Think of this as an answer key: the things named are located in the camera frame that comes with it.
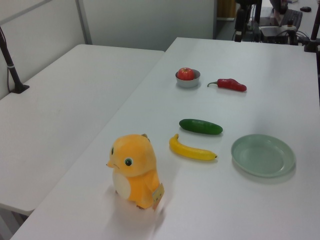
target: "red chili pepper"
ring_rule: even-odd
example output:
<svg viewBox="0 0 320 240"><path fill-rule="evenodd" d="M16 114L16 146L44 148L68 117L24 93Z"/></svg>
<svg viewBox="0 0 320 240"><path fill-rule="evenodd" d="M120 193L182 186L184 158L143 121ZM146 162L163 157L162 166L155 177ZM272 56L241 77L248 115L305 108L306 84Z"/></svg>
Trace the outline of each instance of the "red chili pepper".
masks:
<svg viewBox="0 0 320 240"><path fill-rule="evenodd" d="M218 79L218 81L210 82L207 87L209 87L210 84L217 84L218 88L231 89L239 92L244 92L247 90L247 87L245 85L238 83L232 78Z"/></svg>

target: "plate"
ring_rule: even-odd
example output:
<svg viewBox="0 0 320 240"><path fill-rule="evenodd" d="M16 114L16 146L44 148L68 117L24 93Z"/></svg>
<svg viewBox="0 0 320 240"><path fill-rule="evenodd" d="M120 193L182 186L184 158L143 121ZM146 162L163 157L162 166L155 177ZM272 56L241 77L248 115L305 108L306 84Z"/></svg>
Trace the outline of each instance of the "plate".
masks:
<svg viewBox="0 0 320 240"><path fill-rule="evenodd" d="M231 155L244 171L267 178L288 173L296 163L294 152L285 142L263 134L240 137L233 143Z"/></svg>

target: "tag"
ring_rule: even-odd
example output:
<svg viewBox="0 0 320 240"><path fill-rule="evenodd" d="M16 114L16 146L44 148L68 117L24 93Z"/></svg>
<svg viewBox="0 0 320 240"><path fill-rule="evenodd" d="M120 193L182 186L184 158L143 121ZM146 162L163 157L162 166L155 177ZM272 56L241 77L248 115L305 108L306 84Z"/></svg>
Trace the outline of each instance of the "tag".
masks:
<svg viewBox="0 0 320 240"><path fill-rule="evenodd" d="M158 204L160 203L161 198L165 194L165 188L163 184L161 183L158 188L152 193L152 198L153 198L153 205L152 209L156 210L158 207Z"/></svg>

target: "plush toy eye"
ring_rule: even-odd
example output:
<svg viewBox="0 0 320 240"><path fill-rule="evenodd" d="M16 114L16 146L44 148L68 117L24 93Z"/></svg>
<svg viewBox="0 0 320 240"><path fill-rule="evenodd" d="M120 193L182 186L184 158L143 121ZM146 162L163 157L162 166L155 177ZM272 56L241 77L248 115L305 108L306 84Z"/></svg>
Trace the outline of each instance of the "plush toy eye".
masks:
<svg viewBox="0 0 320 240"><path fill-rule="evenodd" d="M131 166L134 161L131 158L126 158L124 160L124 164L127 166Z"/></svg>

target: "yellow banana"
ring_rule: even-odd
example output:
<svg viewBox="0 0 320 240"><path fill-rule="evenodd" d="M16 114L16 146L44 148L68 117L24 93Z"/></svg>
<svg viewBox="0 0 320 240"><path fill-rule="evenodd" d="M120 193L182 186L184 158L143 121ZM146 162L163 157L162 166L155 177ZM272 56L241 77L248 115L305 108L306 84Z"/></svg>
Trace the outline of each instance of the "yellow banana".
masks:
<svg viewBox="0 0 320 240"><path fill-rule="evenodd" d="M217 155L212 151L183 145L178 141L178 138L179 135L176 134L169 141L170 149L176 154L204 161L214 160L217 157Z"/></svg>

